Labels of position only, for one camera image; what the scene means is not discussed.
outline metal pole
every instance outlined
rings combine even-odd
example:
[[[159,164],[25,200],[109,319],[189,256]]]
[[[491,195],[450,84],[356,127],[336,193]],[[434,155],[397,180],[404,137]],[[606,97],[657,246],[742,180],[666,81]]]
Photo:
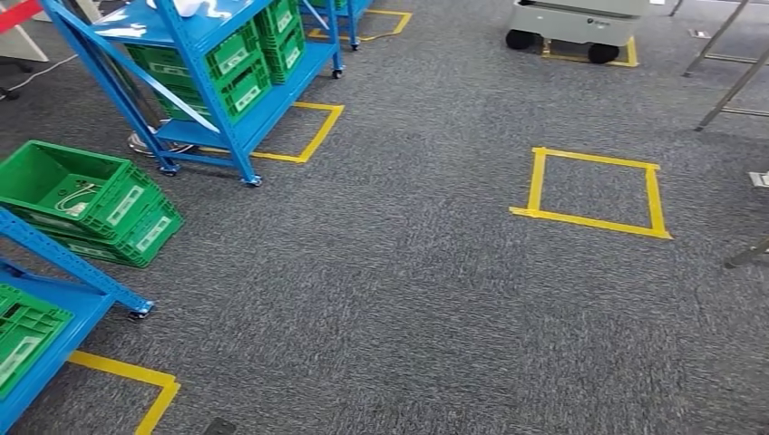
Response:
[[[731,15],[729,15],[729,18],[726,18],[726,21],[721,25],[721,28],[718,29],[718,32],[715,32],[712,38],[710,38],[710,41],[705,44],[705,48],[702,49],[701,52],[699,52],[699,55],[693,62],[687,66],[686,70],[684,71],[684,77],[688,77],[691,75],[692,70],[694,70],[702,61],[705,59],[705,56],[707,56],[707,52],[710,51],[711,48],[713,48],[713,45],[715,45],[715,42],[718,41],[718,38],[721,37],[721,35],[726,32],[726,30],[729,28],[730,25],[737,19],[738,16],[743,12],[743,9],[747,6],[747,4],[750,2],[750,0],[742,0],[740,4],[737,6],[734,12],[732,12]]]
[[[738,80],[737,83],[732,86],[732,89],[730,89],[729,92],[727,92],[726,95],[721,98],[713,110],[705,115],[704,119],[701,120],[697,128],[695,128],[695,131],[702,131],[702,129],[705,128],[707,124],[709,124],[710,121],[712,121],[713,118],[718,115],[718,113],[723,111],[724,107],[735,97],[735,95],[737,95],[745,87],[745,85],[748,84],[751,79],[753,79],[758,71],[761,70],[764,65],[766,65],[767,60],[769,60],[769,47],[767,47],[766,50],[761,54],[761,57],[759,57],[758,60],[753,65],[751,65],[750,69],[747,70],[747,72],[743,74],[742,77],[740,77],[740,80]]]
[[[756,246],[750,246],[750,248],[746,251],[743,251],[736,256],[733,256],[731,258],[727,258],[724,262],[724,266],[727,269],[734,269],[737,266],[742,266],[748,261],[752,260],[756,256],[759,256],[761,254],[769,253],[769,238],[762,240],[758,245]]]
[[[675,6],[673,6],[673,10],[670,11],[670,15],[668,15],[668,16],[674,16],[678,12],[678,9],[681,8],[681,5],[683,3],[684,3],[684,0],[678,0],[678,3],[676,3]]]

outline shelf leg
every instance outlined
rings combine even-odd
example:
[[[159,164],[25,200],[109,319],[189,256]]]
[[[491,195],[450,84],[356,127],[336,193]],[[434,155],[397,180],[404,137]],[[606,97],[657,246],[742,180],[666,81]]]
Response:
[[[251,165],[251,158],[248,154],[242,151],[231,151],[230,156],[232,162],[235,163],[235,168],[240,172],[240,176],[243,177],[240,181],[251,188],[261,186],[262,178],[254,172],[254,167]]]
[[[352,0],[347,0],[348,7],[350,7],[349,5],[352,3]],[[328,11],[328,38],[331,40],[331,44],[336,46],[336,51],[332,58],[334,71],[335,74],[337,74],[337,72],[341,74],[345,66],[342,64],[342,45],[339,42],[339,22],[336,19],[336,6],[334,5],[334,0],[326,0],[326,10]],[[349,20],[350,22],[353,22],[355,17],[350,15]]]
[[[353,51],[357,51],[360,41],[358,41],[358,17],[355,16],[354,0],[347,0],[347,34],[350,35],[350,46]]]

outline stacked green crates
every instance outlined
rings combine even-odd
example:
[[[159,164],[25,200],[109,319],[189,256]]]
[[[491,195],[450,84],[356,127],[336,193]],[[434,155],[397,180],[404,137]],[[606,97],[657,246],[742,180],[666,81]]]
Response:
[[[0,401],[72,318],[68,311],[0,284]]]
[[[145,267],[183,222],[127,159],[30,140],[0,179],[0,204],[81,256]]]
[[[273,83],[284,83],[305,52],[297,0],[274,0],[256,18]]]
[[[326,0],[310,0],[310,4],[314,7],[326,7]],[[347,5],[347,0],[334,0],[334,6],[336,9],[342,9],[342,6]]]
[[[135,44],[126,44],[126,49],[144,71],[211,121],[209,110],[179,52],[173,48]],[[252,21],[212,49],[206,55],[206,65],[211,83],[230,122],[238,121],[269,91],[267,64],[259,46],[257,28]],[[159,93],[156,94],[161,106],[172,118],[190,120],[184,111]]]

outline yellow floor tape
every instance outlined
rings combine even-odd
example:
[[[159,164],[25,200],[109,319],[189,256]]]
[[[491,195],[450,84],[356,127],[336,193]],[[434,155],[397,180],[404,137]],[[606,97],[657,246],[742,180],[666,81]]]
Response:
[[[626,61],[609,62],[607,63],[607,65],[626,66],[629,68],[635,68],[639,66],[638,52],[636,51],[636,38],[631,37],[626,47],[628,49],[628,59]],[[590,62],[588,57],[584,55],[554,53],[552,51],[552,41],[550,39],[546,39],[543,41],[541,56],[543,59],[556,59],[556,60],[562,60],[562,61],[572,61],[572,62],[582,62],[582,63]]]
[[[531,186],[529,188],[529,204],[526,208],[510,207],[510,212],[514,215],[526,216],[529,218],[542,218],[557,220],[559,222],[568,222],[571,224],[584,225],[587,227],[596,227],[610,229],[613,231],[622,231],[640,236],[672,238],[665,230],[665,219],[662,214],[662,201],[659,196],[659,185],[657,184],[657,170],[659,165],[647,163],[645,161],[615,159],[613,157],[596,156],[591,154],[582,154],[579,152],[549,150],[547,148],[534,148],[534,166],[531,172]],[[649,208],[649,220],[651,228],[637,227],[635,225],[620,224],[618,222],[609,222],[607,220],[592,219],[589,217],[565,215],[540,210],[542,200],[542,186],[545,181],[545,160],[548,157],[562,157],[567,159],[585,160],[596,163],[605,163],[609,165],[628,166],[631,168],[640,168],[646,170],[646,186]]]
[[[133,379],[135,381],[161,387],[161,393],[158,395],[158,398],[155,399],[155,402],[150,406],[150,409],[147,410],[147,413],[144,414],[139,426],[136,428],[136,431],[134,432],[136,435],[152,434],[158,421],[161,420],[163,413],[168,409],[181,386],[179,383],[176,383],[176,376],[171,374],[145,369],[138,365],[111,360],[91,353],[74,351],[70,355],[68,361],[70,363],[88,367],[89,369],[116,374],[123,378]]]
[[[306,163],[308,160],[310,160],[312,155],[315,153],[315,151],[317,150],[317,147],[319,147],[320,144],[323,143],[323,140],[326,139],[326,136],[328,136],[328,133],[331,131],[332,128],[334,128],[334,124],[336,124],[336,121],[339,119],[339,116],[342,115],[342,111],[345,110],[345,106],[341,104],[332,105],[332,104],[318,104],[314,102],[297,101],[293,104],[293,106],[304,108],[304,109],[313,109],[317,111],[329,112],[328,116],[326,117],[326,120],[323,121],[323,124],[320,126],[320,130],[317,131],[315,137],[310,141],[310,143],[307,144],[307,146],[302,150],[301,154],[299,154],[298,156],[276,154],[273,152],[255,151],[250,154],[251,157],[256,157],[260,159],[290,161],[292,163]],[[202,147],[200,148],[200,150],[205,152],[217,152],[217,153],[229,154],[228,150],[222,150],[219,148]]]
[[[411,20],[412,15],[414,15],[411,12],[384,11],[381,9],[366,9],[365,12],[367,14],[397,15],[401,17],[401,20],[398,22],[392,32],[388,32],[386,34],[373,34],[370,36],[358,36],[358,41],[361,43],[367,43],[369,41],[373,41],[374,39],[384,38],[385,36],[395,36],[401,33],[408,22]],[[328,39],[328,35],[323,33],[320,29],[310,30],[307,33],[307,36],[310,38]],[[339,39],[342,41],[349,41],[350,37],[347,35],[339,35]]]

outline blue metal shelf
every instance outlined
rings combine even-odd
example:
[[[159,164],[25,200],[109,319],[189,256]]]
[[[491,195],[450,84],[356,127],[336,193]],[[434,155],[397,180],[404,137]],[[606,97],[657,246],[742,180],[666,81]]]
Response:
[[[288,76],[288,80],[283,84],[274,84],[264,99],[233,126],[235,138],[246,153],[255,149],[259,140],[272,130],[291,104],[299,98],[301,91],[323,69],[326,60],[334,50],[334,46],[328,43],[307,42],[305,54],[299,60],[299,65],[294,72]],[[211,134],[210,130],[197,122],[170,121],[158,131],[157,136],[163,140],[194,143],[224,150],[228,148],[227,143],[222,142],[220,136]]]
[[[209,77],[205,54],[229,37],[248,20],[253,19],[270,0],[215,0],[201,5],[192,17],[182,18],[173,0],[155,0],[152,9],[146,0],[134,0],[94,24],[86,24],[63,6],[64,0],[41,0],[45,12],[80,55],[97,82],[112,98],[130,125],[147,145],[164,173],[179,170],[174,160],[194,160],[201,163],[232,167],[243,182],[250,186],[261,184],[261,177],[252,167],[249,153],[267,136],[291,103],[312,82],[326,63],[333,64],[333,77],[342,74],[342,50],[336,12],[326,14],[320,25],[326,28],[326,43],[310,43],[299,65],[286,83],[274,85],[263,100],[249,109],[239,121],[232,123]],[[307,2],[304,8],[313,11]],[[334,0],[326,0],[331,7]],[[144,44],[176,49],[187,66],[190,78],[200,92],[211,121],[203,119],[187,103],[160,84],[112,43]],[[170,100],[194,121],[171,120],[162,126],[150,125],[141,115],[131,92],[113,63],[146,82]],[[217,159],[196,154],[170,152],[167,142],[186,142],[228,150],[227,157]]]
[[[24,290],[74,314],[24,378],[0,401],[0,433],[5,433],[62,367],[70,353],[104,317],[112,304],[120,302],[132,311],[147,314],[153,303],[136,295],[99,269],[0,207],[0,236],[10,238],[31,252],[60,267],[82,284],[33,275],[0,257],[0,282]]]

